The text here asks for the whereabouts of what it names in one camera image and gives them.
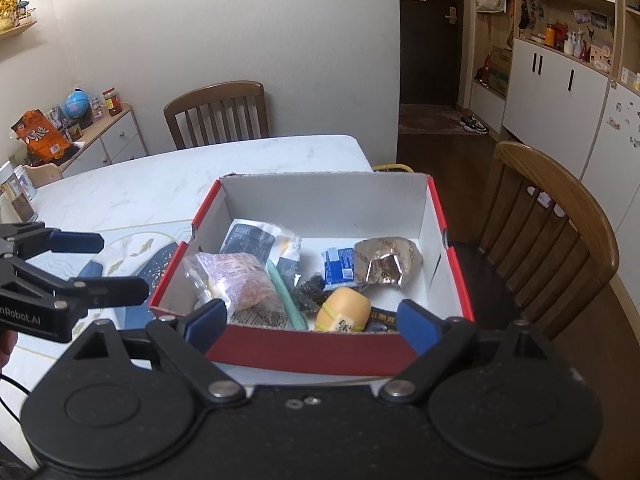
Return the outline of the right hand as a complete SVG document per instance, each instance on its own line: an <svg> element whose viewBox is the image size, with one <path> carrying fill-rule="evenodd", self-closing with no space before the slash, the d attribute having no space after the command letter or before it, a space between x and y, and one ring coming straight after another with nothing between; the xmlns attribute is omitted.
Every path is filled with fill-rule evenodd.
<svg viewBox="0 0 640 480"><path fill-rule="evenodd" d="M11 354L17 343L17 333L6 330L0 336L0 370L9 363Z"/></svg>

